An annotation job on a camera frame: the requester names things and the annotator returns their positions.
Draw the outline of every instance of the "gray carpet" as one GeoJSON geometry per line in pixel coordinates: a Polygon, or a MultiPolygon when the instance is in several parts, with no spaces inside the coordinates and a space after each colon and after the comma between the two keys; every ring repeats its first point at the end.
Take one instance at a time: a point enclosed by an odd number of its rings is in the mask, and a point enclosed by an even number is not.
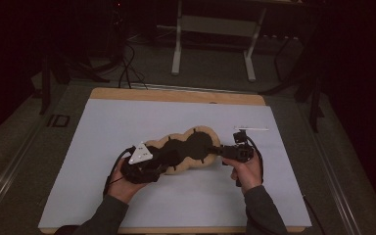
{"type": "MultiPolygon", "coordinates": [[[[253,57],[258,76],[255,83],[247,81],[241,52],[184,48],[180,75],[172,76],[172,48],[132,44],[135,49],[132,65],[150,84],[257,93],[279,83],[272,64],[279,45],[279,41],[268,39],[258,43],[253,57]]],[[[296,51],[282,55],[284,72],[291,67],[295,57],[296,51]]],[[[0,204],[0,234],[40,234],[37,224],[88,96],[95,86],[117,86],[121,70],[104,74],[116,81],[110,84],[75,79],[67,87],[50,114],[70,116],[70,124],[66,128],[43,127],[25,153],[19,173],[0,204]]],[[[376,196],[327,97],[322,96],[321,110],[325,117],[319,119],[319,133],[314,134],[307,124],[309,105],[294,101],[295,90],[296,87],[292,87],[264,98],[273,110],[302,192],[326,234],[348,234],[322,161],[322,155],[327,156],[343,186],[361,234],[376,234],[376,196]]],[[[0,127],[0,172],[17,146],[22,144],[23,136],[39,121],[38,110],[39,103],[29,99],[0,127]]],[[[313,226],[302,234],[322,234],[314,214],[309,213],[313,226]]]]}

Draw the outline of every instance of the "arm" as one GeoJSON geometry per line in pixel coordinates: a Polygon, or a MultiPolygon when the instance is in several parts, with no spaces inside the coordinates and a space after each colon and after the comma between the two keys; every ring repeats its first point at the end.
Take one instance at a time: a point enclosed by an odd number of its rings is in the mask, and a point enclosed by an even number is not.
{"type": "Polygon", "coordinates": [[[248,217],[246,234],[288,234],[282,217],[264,186],[248,190],[244,198],[248,217]]]}
{"type": "Polygon", "coordinates": [[[260,162],[257,153],[246,163],[222,158],[233,166],[231,178],[239,179],[248,217],[246,234],[288,234],[276,206],[261,185],[260,162]]]}
{"type": "Polygon", "coordinates": [[[123,178],[120,172],[124,160],[120,160],[112,175],[108,194],[95,214],[81,226],[73,235],[116,235],[123,221],[128,203],[133,196],[147,184],[133,184],[123,178]]]}

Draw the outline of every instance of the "person's left hand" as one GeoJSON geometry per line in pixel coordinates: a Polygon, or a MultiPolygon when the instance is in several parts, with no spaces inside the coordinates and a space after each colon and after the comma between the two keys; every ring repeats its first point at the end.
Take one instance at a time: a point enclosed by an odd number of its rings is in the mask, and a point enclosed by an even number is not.
{"type": "Polygon", "coordinates": [[[112,174],[111,184],[109,185],[108,195],[115,197],[122,202],[128,204],[133,196],[143,187],[148,185],[147,183],[143,184],[134,184],[127,181],[120,172],[121,166],[123,165],[125,159],[121,159],[117,167],[112,174]]]}

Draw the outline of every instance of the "hand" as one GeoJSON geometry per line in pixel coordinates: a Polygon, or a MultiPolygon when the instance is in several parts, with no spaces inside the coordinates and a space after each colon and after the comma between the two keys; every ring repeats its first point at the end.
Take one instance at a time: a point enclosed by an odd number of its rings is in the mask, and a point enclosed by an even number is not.
{"type": "Polygon", "coordinates": [[[143,187],[148,185],[133,184],[127,181],[120,172],[121,166],[124,163],[124,159],[118,161],[117,167],[112,174],[111,184],[109,185],[108,195],[115,197],[122,202],[128,204],[133,196],[143,187]]]}
{"type": "Polygon", "coordinates": [[[233,180],[239,179],[242,184],[242,192],[245,194],[249,189],[261,185],[261,169],[259,156],[254,152],[254,156],[246,163],[240,163],[235,160],[222,158],[222,161],[233,166],[231,178],[233,180]]]}

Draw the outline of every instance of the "person's right hand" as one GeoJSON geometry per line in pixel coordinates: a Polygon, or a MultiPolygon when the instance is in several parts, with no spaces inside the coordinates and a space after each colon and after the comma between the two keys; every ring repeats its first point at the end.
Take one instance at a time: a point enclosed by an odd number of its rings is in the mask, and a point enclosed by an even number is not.
{"type": "Polygon", "coordinates": [[[222,161],[233,166],[231,178],[233,180],[239,179],[242,184],[242,192],[245,194],[249,189],[261,185],[261,169],[259,156],[255,151],[255,155],[246,163],[240,163],[235,160],[222,158],[222,161]]]}

